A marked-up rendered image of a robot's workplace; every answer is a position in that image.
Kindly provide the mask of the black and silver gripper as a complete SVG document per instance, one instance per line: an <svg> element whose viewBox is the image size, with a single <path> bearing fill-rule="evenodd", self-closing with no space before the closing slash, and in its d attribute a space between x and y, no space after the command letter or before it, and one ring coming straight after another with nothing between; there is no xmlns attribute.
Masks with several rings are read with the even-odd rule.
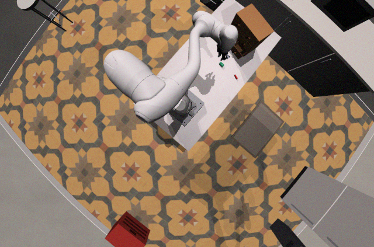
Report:
<svg viewBox="0 0 374 247"><path fill-rule="evenodd" d="M222 53L222 52L219 50L219 48L218 48L218 44L217 44L217 52L219 52L219 54L218 54L218 58L221 56L221 54L223 55L222 58L221 58L221 61L230 58L230 56L228 55L228 52L227 52L227 53Z"/></svg>

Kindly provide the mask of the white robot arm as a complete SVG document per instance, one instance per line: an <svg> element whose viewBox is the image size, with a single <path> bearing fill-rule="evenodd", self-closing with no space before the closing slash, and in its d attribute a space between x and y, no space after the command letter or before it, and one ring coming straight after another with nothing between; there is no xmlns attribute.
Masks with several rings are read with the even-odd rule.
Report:
<svg viewBox="0 0 374 247"><path fill-rule="evenodd" d="M222 53L235 45L238 30L224 25L213 15L198 11L192 17L194 28L189 35L188 63L177 73L164 78L156 76L147 65L132 53L124 50L110 52L104 60L104 70L110 81L134 103L136 116L145 123L159 120L171 110L185 117L193 115L196 106L186 91L200 70L199 37L211 37Z"/></svg>

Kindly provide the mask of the brown small chest of drawers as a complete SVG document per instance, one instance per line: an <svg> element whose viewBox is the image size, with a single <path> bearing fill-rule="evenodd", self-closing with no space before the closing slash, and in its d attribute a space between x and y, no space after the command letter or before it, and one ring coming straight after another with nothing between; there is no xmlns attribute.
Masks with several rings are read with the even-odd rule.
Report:
<svg viewBox="0 0 374 247"><path fill-rule="evenodd" d="M239 12L236 13L236 15L238 15L239 18L247 26L245 31L249 28L251 33L258 40L258 42L250 50L254 50L255 48L257 48L258 45L261 44L261 42L264 41L264 39L266 39L266 36L268 37L268 35L271 35L271 33L274 32L274 30L271 28L271 26L268 24L268 22L264 19L264 17L258 12L258 10L255 8L255 6L253 4L250 4L247 7L245 7L244 9L240 10ZM235 15L235 17L236 17L236 15ZM235 17L234 17L234 19L235 19ZM234 19L233 19L233 21L234 21ZM232 21L232 23L233 23L233 21ZM231 25L232 25L232 23L231 23ZM245 31L244 31L244 33L245 33ZM242 35L244 33L242 33ZM242 35L241 35L241 37L242 37ZM239 41L239 39L238 39L238 41ZM247 53L250 53L251 52L250 50L247 51ZM245 55L247 55L247 53Z"/></svg>

